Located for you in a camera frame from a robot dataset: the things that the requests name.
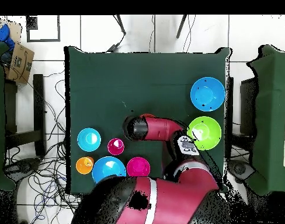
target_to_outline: orange bowl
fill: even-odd
[[[81,174],[88,174],[93,169],[93,158],[87,156],[87,157],[81,157],[76,162],[76,169]]]

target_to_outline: bowl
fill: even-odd
[[[187,134],[194,139],[195,146],[204,151],[213,149],[220,142],[221,128],[215,119],[202,116],[189,124]]]
[[[127,164],[127,173],[131,177],[148,176],[150,173],[150,164],[142,157],[134,157]]]
[[[214,111],[224,102],[224,85],[212,77],[201,78],[192,85],[190,99],[197,109]]]
[[[76,162],[76,170],[78,173],[81,174],[88,174],[93,169],[93,158],[87,156],[87,157],[81,157]]]
[[[95,163],[93,166],[92,177],[97,184],[107,176],[126,176],[126,168],[124,164],[115,157],[105,156]]]
[[[101,144],[101,136],[97,130],[85,128],[78,134],[77,143],[83,151],[95,151]]]
[[[120,155],[124,151],[124,142],[119,138],[113,138],[107,145],[108,152],[112,155]]]

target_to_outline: table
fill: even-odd
[[[214,54],[84,53],[74,47],[65,47],[64,51],[67,193],[92,191],[95,183],[91,173],[78,173],[76,161],[83,156],[95,161],[109,156],[107,143],[112,138],[121,138],[125,143],[124,152],[117,156],[125,165],[132,157],[142,156],[150,162],[150,176],[162,177],[162,143],[126,140],[121,126],[127,116],[151,113],[187,125],[196,117],[209,116],[224,130],[224,104],[216,111],[202,112],[192,105],[190,90],[195,81],[205,76],[212,76],[225,86],[229,48]],[[87,127],[101,135],[101,145],[94,152],[85,152],[77,144],[79,132]],[[224,140],[208,153],[222,174]],[[210,163],[209,156],[203,155]]]

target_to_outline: table leg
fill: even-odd
[[[182,31],[182,27],[184,25],[184,22],[186,20],[187,15],[183,15],[178,32],[177,32],[177,39],[180,37],[181,31]]]
[[[125,29],[124,29],[123,22],[121,22],[121,17],[120,17],[120,15],[117,15],[117,21],[118,21],[119,24],[120,24],[121,31],[123,32],[124,35],[126,35],[126,31],[125,31]]]

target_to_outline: white floor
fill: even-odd
[[[26,40],[25,16],[4,16],[9,20],[22,25],[21,44],[34,51],[34,61],[29,83],[32,84],[33,74],[44,76],[60,73],[64,70],[64,46],[76,46],[85,52],[101,52],[109,49],[112,44],[118,43],[123,34],[113,16],[60,16],[60,42],[33,42]],[[177,30],[182,15],[156,15],[156,53],[181,53],[194,15],[186,19],[179,39],[176,39]],[[149,51],[150,35],[154,29],[152,15],[121,15],[124,28],[127,32],[119,47],[120,53],[134,51]],[[30,36],[38,39],[56,39],[55,16],[38,16],[38,30],[31,30]],[[190,37],[186,42],[187,50]],[[230,75],[234,77],[234,113],[233,121],[240,123],[240,95],[239,87],[242,80],[253,77],[246,62],[258,56],[258,48],[262,44],[272,44],[285,51],[285,15],[196,15],[192,27],[192,40],[189,53],[214,53],[220,47],[230,47],[233,53],[230,59]],[[151,40],[151,52],[154,52],[154,36]],[[56,115],[64,107],[64,100],[54,90],[56,82],[64,79],[64,73],[44,78],[45,97],[55,109]],[[64,81],[57,85],[58,91],[64,95]],[[55,122],[52,114],[46,108],[46,137],[51,132]],[[33,90],[29,85],[19,85],[17,93],[17,125],[18,132],[33,129]],[[59,122],[65,127],[65,113],[59,117]],[[239,133],[239,126],[233,125],[234,132]],[[56,144],[63,135],[52,135],[47,141],[47,147]],[[34,145],[21,146],[17,159],[34,157]],[[246,199],[245,188],[238,185],[232,176],[228,176],[234,188]],[[41,191],[33,180],[33,188]],[[35,217],[34,199],[38,193],[28,185],[24,179],[18,192],[18,214],[20,219],[29,222]],[[57,206],[47,207],[42,215],[44,220],[37,220],[35,224],[50,224],[50,219],[56,215]],[[58,220],[52,224],[70,224],[72,212],[63,209],[58,214]]]

